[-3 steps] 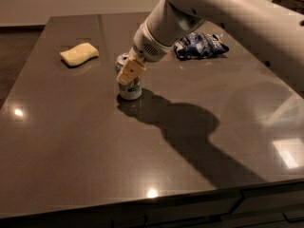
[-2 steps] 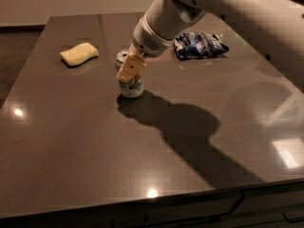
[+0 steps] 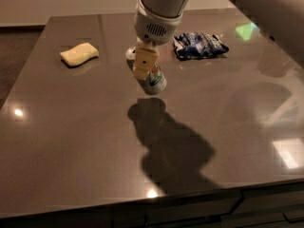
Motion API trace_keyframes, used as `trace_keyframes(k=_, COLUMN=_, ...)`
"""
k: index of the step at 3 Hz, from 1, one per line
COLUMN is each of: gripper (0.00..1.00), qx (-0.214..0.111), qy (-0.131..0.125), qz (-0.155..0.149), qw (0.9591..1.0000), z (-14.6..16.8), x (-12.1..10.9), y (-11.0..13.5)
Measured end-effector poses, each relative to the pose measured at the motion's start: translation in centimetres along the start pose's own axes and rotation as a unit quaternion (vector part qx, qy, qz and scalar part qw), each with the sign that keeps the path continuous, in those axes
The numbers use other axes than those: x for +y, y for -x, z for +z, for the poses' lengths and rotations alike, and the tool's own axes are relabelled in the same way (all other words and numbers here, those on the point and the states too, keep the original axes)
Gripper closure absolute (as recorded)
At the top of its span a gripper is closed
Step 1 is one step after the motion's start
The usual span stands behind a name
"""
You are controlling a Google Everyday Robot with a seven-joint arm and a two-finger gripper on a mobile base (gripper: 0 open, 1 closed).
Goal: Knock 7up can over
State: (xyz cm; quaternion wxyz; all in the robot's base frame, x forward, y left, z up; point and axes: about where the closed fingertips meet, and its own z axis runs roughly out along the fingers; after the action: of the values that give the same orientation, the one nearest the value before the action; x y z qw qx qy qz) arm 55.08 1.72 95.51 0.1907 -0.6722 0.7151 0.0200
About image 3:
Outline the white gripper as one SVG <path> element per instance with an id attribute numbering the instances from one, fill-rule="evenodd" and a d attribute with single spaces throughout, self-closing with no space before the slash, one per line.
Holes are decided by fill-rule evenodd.
<path id="1" fill-rule="evenodd" d="M 181 22 L 182 11 L 183 0 L 139 0 L 134 18 L 137 37 L 146 43 L 166 44 Z M 154 48 L 136 45 L 134 76 L 145 80 L 158 57 Z"/>

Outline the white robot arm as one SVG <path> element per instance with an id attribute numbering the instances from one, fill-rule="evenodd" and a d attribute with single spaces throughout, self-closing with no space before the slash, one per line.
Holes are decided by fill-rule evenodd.
<path id="1" fill-rule="evenodd" d="M 156 53 L 173 38 L 181 23 L 189 0 L 138 0 L 135 31 L 138 46 L 148 53 Z M 304 0 L 228 0 L 227 9 L 208 9 L 216 12 L 226 26 L 225 17 L 236 12 L 257 25 L 260 33 L 272 41 L 300 67 L 304 67 Z"/>

